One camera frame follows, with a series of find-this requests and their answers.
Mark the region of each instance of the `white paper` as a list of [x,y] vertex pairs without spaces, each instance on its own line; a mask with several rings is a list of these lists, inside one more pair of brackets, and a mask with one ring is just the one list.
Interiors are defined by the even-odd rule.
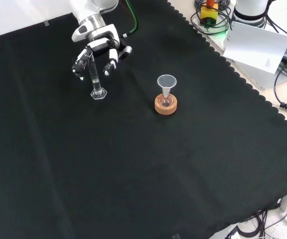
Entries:
[[287,36],[232,22],[224,57],[274,74],[287,48]]

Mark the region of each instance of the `black tablecloth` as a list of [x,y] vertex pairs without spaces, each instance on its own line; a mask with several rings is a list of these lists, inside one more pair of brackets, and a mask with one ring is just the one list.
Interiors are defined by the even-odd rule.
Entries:
[[133,54],[110,80],[97,58],[103,101],[71,73],[72,15],[0,37],[0,239],[205,239],[287,194],[284,117],[166,1],[131,2]]

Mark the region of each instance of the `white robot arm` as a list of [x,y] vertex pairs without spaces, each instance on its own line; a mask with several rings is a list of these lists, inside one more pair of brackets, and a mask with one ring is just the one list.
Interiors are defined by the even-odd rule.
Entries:
[[115,26],[106,25],[101,15],[114,10],[118,2],[119,0],[70,0],[73,14],[79,23],[72,40],[78,42],[88,39],[89,41],[72,67],[72,71],[81,79],[89,56],[93,57],[93,53],[109,51],[109,61],[103,70],[104,75],[109,77],[117,68],[119,59],[123,60],[132,51],[130,46],[120,41]]

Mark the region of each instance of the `red cap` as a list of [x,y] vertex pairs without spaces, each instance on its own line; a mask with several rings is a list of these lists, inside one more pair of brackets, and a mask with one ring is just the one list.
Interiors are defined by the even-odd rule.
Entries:
[[215,0],[207,0],[206,1],[206,6],[214,6]]

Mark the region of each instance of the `yellow device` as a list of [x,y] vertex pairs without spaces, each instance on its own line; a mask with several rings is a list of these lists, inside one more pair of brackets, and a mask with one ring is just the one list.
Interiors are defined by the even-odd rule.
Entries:
[[215,3],[212,8],[217,10],[207,8],[206,6],[201,7],[201,24],[216,24],[218,16],[218,4]]

